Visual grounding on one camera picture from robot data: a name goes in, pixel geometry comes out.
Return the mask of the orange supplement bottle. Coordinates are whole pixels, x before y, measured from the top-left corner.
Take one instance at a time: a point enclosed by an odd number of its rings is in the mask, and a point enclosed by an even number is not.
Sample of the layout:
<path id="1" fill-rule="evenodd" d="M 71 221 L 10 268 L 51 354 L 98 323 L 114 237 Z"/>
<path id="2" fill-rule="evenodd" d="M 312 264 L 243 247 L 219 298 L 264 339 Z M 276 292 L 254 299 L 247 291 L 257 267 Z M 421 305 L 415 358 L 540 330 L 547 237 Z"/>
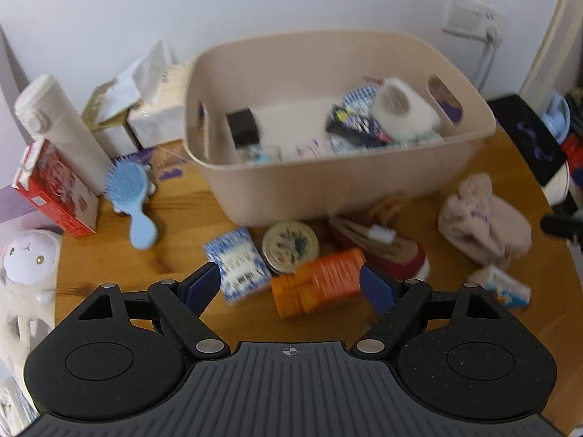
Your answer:
<path id="1" fill-rule="evenodd" d="M 346 249 L 304 263 L 295 273 L 274 277 L 271 290 L 279 317 L 310 315 L 357 298 L 364 264 L 360 249 Z"/>

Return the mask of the beige cloth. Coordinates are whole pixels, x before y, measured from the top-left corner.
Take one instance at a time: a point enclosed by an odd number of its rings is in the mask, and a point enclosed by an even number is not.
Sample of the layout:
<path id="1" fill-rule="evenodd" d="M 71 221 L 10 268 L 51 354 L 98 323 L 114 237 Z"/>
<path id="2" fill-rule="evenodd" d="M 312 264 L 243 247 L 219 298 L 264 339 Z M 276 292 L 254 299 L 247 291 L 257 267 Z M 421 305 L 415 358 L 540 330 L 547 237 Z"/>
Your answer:
<path id="1" fill-rule="evenodd" d="M 486 173 L 467 177 L 449 196 L 438 217 L 438 230 L 461 253 L 483 266 L 505 270 L 532 246 L 525 216 L 493 193 Z"/>

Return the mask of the white plush rabbit toy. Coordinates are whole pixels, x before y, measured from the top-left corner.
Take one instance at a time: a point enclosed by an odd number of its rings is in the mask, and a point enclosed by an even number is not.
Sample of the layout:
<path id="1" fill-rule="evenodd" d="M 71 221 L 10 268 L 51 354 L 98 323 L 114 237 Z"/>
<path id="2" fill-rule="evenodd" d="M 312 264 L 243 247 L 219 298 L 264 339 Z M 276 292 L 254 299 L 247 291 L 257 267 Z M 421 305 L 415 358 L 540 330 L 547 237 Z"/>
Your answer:
<path id="1" fill-rule="evenodd" d="M 434 107 L 398 78 L 383 80 L 369 115 L 395 142 L 417 140 L 442 126 Z"/>

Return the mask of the light blue plastic object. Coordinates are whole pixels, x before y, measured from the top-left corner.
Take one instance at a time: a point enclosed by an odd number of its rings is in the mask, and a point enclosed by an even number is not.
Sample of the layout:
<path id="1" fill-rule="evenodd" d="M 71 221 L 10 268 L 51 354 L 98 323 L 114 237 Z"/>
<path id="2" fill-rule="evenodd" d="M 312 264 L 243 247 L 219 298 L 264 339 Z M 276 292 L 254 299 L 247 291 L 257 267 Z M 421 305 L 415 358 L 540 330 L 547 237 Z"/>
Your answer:
<path id="1" fill-rule="evenodd" d="M 558 144 L 562 144 L 570 130 L 570 108 L 565 97 L 555 93 L 541 120 Z"/>

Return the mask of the red fabric pouch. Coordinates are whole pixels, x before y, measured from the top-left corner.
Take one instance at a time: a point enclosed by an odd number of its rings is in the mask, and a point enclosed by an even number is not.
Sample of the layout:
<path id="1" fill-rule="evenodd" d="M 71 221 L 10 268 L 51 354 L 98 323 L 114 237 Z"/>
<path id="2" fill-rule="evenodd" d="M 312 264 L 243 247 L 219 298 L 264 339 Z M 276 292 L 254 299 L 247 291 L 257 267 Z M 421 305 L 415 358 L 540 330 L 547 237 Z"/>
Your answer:
<path id="1" fill-rule="evenodd" d="M 347 218 L 328 220 L 332 239 L 342 249 L 360 249 L 368 263 L 395 281 L 425 281 L 430 263 L 418 241 L 381 225 L 363 225 Z"/>

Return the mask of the blue white tissue pack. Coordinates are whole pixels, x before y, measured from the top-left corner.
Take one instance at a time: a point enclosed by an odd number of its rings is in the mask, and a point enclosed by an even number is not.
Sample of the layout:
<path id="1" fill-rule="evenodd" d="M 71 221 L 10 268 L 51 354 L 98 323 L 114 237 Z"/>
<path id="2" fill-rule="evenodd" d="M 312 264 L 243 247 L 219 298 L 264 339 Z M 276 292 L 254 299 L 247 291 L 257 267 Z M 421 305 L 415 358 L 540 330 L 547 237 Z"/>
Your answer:
<path id="1" fill-rule="evenodd" d="M 270 286 L 271 271 L 249 231 L 238 228 L 204 244 L 207 259 L 220 271 L 220 291 L 228 304 L 238 303 Z"/>

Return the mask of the blue white small carton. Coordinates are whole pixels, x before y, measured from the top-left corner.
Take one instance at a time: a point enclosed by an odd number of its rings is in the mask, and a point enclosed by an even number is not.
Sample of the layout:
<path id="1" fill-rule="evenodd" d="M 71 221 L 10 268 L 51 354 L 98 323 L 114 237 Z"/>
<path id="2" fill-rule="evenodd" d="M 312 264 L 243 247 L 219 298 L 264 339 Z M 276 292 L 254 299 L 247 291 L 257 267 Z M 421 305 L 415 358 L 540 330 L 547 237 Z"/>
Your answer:
<path id="1" fill-rule="evenodd" d="M 484 266 L 476 270 L 467 280 L 480 285 L 506 309 L 517 309 L 530 305 L 531 287 L 514 279 L 495 265 Z"/>

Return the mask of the black tablet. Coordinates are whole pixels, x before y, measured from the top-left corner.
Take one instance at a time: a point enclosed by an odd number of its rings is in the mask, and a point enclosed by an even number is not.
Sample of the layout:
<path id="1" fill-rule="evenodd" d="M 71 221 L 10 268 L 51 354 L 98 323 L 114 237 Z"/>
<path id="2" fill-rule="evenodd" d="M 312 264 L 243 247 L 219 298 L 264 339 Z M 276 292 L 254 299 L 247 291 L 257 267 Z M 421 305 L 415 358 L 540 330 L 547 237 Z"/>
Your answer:
<path id="1" fill-rule="evenodd" d="M 492 99 L 487 104 L 537 182 L 546 186 L 565 164 L 567 157 L 543 121 L 517 94 Z"/>

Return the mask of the round tin can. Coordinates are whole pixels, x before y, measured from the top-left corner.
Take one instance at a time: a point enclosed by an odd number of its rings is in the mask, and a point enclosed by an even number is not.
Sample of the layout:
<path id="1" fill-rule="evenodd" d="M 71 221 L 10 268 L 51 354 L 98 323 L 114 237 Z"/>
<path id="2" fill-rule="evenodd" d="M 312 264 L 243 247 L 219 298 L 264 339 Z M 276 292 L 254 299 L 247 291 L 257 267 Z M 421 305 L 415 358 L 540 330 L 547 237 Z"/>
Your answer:
<path id="1" fill-rule="evenodd" d="M 290 274 L 319 256 L 319 240 L 305 223 L 279 222 L 263 235 L 262 254 L 271 270 Z"/>

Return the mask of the blue hairbrush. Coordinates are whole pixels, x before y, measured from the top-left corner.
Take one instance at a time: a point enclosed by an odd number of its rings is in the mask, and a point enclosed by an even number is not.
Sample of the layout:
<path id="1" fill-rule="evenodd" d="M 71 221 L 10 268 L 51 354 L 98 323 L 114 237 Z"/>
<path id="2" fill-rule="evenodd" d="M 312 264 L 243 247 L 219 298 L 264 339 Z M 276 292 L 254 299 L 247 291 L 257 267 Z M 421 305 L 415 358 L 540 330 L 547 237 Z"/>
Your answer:
<path id="1" fill-rule="evenodd" d="M 116 212 L 129 215 L 129 240 L 136 249 L 149 249 L 157 240 L 157 227 L 143 211 L 153 192 L 155 185 L 137 161 L 119 159 L 108 171 L 105 197 Z"/>

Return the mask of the white plush doll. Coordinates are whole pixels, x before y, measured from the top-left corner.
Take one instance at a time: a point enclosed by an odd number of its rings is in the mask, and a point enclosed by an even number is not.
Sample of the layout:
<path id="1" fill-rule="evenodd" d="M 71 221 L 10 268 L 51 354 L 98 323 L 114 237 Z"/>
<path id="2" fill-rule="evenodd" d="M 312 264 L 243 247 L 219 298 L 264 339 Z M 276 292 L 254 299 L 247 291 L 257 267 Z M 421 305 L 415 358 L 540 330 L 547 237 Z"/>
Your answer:
<path id="1" fill-rule="evenodd" d="M 47 230 L 28 230 L 6 248 L 1 280 L 11 291 L 43 305 L 54 301 L 62 238 Z"/>

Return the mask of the dark patterned snack packet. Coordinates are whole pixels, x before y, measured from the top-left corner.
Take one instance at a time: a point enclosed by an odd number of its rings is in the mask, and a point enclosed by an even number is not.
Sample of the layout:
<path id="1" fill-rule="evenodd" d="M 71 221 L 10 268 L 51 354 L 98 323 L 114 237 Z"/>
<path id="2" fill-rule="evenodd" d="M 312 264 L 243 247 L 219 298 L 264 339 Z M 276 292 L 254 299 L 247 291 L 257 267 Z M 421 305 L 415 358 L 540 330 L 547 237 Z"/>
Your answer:
<path id="1" fill-rule="evenodd" d="M 379 148 L 392 143 L 392 138 L 377 121 L 339 106 L 332 107 L 325 130 L 365 148 Z"/>

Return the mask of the black small box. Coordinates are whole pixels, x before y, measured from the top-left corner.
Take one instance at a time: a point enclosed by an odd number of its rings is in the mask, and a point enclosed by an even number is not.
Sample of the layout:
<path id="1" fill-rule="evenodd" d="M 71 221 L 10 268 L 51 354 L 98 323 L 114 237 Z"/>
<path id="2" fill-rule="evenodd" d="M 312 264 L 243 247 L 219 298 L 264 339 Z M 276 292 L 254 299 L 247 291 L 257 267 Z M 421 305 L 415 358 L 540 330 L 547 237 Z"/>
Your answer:
<path id="1" fill-rule="evenodd" d="M 232 111 L 226 119 L 237 149 L 260 143 L 259 128 L 250 109 Z"/>

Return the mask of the red white snack box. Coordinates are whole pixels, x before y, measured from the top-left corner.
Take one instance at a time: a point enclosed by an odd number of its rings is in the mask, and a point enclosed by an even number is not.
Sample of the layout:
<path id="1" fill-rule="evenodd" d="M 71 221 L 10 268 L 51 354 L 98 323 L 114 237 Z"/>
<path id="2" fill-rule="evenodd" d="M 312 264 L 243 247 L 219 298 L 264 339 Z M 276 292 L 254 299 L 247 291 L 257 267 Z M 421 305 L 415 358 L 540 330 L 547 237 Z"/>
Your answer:
<path id="1" fill-rule="evenodd" d="M 25 149 L 11 186 L 68 235 L 96 233 L 99 199 L 50 141 Z"/>

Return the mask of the white tissue box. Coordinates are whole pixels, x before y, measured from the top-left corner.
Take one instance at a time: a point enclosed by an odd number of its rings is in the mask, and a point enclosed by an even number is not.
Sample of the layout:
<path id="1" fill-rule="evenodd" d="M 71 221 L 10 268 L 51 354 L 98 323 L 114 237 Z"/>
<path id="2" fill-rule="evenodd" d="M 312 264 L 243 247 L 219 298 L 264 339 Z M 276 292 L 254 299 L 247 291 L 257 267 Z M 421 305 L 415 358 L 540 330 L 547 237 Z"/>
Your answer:
<path id="1" fill-rule="evenodd" d="M 174 63 L 159 40 L 146 55 L 94 90 L 82 119 L 110 158 L 182 138 L 192 65 Z"/>

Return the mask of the beige plastic storage bin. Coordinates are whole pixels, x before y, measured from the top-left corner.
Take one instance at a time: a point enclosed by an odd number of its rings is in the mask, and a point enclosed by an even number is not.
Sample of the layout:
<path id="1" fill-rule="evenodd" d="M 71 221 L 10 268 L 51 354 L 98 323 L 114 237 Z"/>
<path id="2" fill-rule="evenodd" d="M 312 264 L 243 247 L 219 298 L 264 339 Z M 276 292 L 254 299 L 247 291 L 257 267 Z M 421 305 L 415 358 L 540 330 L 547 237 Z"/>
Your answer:
<path id="1" fill-rule="evenodd" d="M 332 107 L 365 83 L 398 78 L 437 111 L 428 141 L 380 148 L 333 142 Z M 237 149 L 226 115 L 250 109 L 260 143 Z M 239 40 L 194 61 L 184 145 L 227 217 L 242 226 L 358 210 L 451 182 L 496 121 L 465 75 L 414 36 L 316 31 Z"/>

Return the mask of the blue patterned cloth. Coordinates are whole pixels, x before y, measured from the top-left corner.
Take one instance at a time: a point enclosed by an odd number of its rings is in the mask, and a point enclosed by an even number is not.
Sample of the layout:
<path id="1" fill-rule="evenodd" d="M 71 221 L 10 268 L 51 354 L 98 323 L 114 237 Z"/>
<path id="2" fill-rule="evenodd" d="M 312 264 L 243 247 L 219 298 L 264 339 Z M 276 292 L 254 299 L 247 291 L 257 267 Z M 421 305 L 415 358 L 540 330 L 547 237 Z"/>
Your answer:
<path id="1" fill-rule="evenodd" d="M 347 110 L 355 111 L 367 117 L 379 90 L 379 84 L 360 86 L 345 93 L 342 98 L 342 104 Z"/>

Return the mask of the white thermos bottle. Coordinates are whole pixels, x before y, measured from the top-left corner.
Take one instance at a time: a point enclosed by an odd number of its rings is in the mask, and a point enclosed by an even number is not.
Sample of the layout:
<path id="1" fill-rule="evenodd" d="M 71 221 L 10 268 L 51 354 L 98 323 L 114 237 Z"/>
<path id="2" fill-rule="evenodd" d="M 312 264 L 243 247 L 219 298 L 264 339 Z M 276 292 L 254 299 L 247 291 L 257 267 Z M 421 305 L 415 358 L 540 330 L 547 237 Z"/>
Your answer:
<path id="1" fill-rule="evenodd" d="M 113 163 L 53 76 L 42 75 L 29 83 L 14 110 L 29 135 L 50 141 L 95 195 L 105 191 Z"/>

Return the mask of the white wall socket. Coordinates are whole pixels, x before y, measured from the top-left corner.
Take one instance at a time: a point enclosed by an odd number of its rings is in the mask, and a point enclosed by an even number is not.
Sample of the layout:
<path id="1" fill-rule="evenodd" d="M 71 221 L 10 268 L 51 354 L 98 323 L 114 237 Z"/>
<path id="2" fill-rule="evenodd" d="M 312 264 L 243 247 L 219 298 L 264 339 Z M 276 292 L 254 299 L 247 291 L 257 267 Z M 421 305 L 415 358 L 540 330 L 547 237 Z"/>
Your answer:
<path id="1" fill-rule="evenodd" d="M 502 40 L 504 14 L 482 0 L 447 0 L 442 31 L 482 43 Z"/>

